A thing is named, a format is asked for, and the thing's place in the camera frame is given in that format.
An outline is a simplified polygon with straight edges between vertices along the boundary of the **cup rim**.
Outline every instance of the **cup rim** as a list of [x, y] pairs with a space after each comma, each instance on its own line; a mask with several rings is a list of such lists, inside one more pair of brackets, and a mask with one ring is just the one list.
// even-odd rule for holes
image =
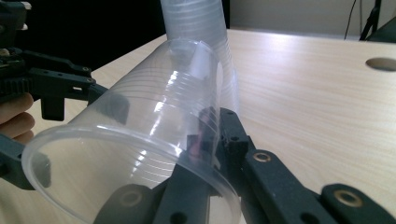
[[[49, 128], [39, 133], [34, 139], [32, 139], [32, 141], [26, 145], [24, 151], [22, 152], [22, 169], [34, 189], [36, 189], [49, 202], [51, 202], [67, 214], [87, 223], [90, 223], [90, 221], [82, 214], [68, 207], [66, 204], [62, 204], [46, 191], [46, 188], [39, 183], [37, 176], [35, 176], [35, 172], [32, 167], [32, 159], [41, 147], [50, 142], [65, 138], [81, 138], [81, 136], [99, 138], [101, 140], [106, 139], [124, 144], [131, 144], [133, 142], [133, 139], [137, 139], [139, 141], [146, 141], [149, 144], [153, 144], [156, 147], [148, 147], [150, 148], [150, 150], [152, 150], [150, 152], [164, 156], [170, 161], [174, 161], [178, 165], [181, 165], [195, 175], [199, 176], [206, 183], [212, 186], [227, 202], [229, 206], [228, 209], [233, 216], [231, 219], [232, 223], [236, 224], [239, 221], [241, 209], [237, 193], [233, 189], [232, 185], [228, 182], [228, 180], [225, 179], [225, 177], [221, 175], [219, 171], [217, 171], [213, 167], [210, 167], [208, 163], [196, 160], [196, 158], [189, 157], [190, 159], [194, 159], [195, 165], [198, 164], [198, 166], [192, 167], [189, 161], [183, 160], [181, 159], [181, 157], [178, 157], [175, 154], [172, 155], [168, 153], [169, 149], [175, 149], [177, 148], [177, 146], [165, 143], [160, 139], [148, 138], [144, 134], [137, 133], [133, 130], [101, 124], [65, 124]], [[159, 146], [161, 146], [161, 148], [166, 147], [169, 149], [159, 150]]]

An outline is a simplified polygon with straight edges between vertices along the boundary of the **human hand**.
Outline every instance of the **human hand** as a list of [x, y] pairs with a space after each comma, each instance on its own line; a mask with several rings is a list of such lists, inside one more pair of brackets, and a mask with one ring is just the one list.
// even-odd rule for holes
[[34, 136], [31, 129], [35, 126], [35, 119], [25, 111], [33, 102], [32, 95], [25, 93], [0, 103], [0, 133], [23, 144], [29, 142]]

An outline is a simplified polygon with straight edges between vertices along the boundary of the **black cable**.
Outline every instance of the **black cable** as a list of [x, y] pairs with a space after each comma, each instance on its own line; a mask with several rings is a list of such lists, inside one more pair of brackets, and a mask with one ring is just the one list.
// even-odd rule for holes
[[360, 10], [359, 10], [360, 18], [359, 18], [359, 22], [360, 22], [360, 24], [361, 24], [360, 29], [359, 29], [359, 35], [361, 35], [362, 29], [363, 29], [363, 24], [362, 24], [362, 23], [363, 23], [363, 6], [361, 5], [361, 1], [360, 1], [359, 5], [360, 5]]
[[350, 13], [349, 13], [349, 19], [347, 20], [346, 34], [345, 34], [345, 36], [344, 36], [344, 39], [347, 39], [347, 30], [349, 29], [350, 18], [352, 17], [352, 11], [353, 11], [353, 7], [355, 7], [355, 3], [356, 3], [356, 0], [355, 0], [355, 1], [353, 1], [352, 8], [350, 9]]

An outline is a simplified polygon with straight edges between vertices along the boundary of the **light wood table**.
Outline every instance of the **light wood table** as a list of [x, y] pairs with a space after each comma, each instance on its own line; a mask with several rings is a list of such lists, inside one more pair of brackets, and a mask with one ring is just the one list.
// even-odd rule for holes
[[[396, 59], [396, 45], [228, 31], [239, 76], [239, 116], [257, 148], [274, 152], [309, 189], [355, 187], [396, 216], [396, 72], [372, 58]], [[111, 87], [148, 56], [161, 36], [92, 73]], [[66, 123], [86, 103], [68, 100]], [[80, 223], [38, 192], [0, 180], [0, 223]]]

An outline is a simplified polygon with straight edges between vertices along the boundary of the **plastic cup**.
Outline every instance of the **plastic cup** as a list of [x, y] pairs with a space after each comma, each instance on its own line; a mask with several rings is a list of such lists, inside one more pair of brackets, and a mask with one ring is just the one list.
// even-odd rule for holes
[[165, 41], [68, 124], [39, 133], [23, 151], [23, 171], [49, 201], [97, 223], [107, 207], [128, 209], [117, 218], [141, 215], [134, 202], [181, 167], [218, 193], [209, 223], [238, 223], [238, 197], [215, 166], [221, 81], [207, 44]]
[[239, 112], [237, 73], [228, 46], [227, 29], [220, 0], [161, 0], [168, 39], [204, 41], [219, 56], [223, 66], [220, 106]]

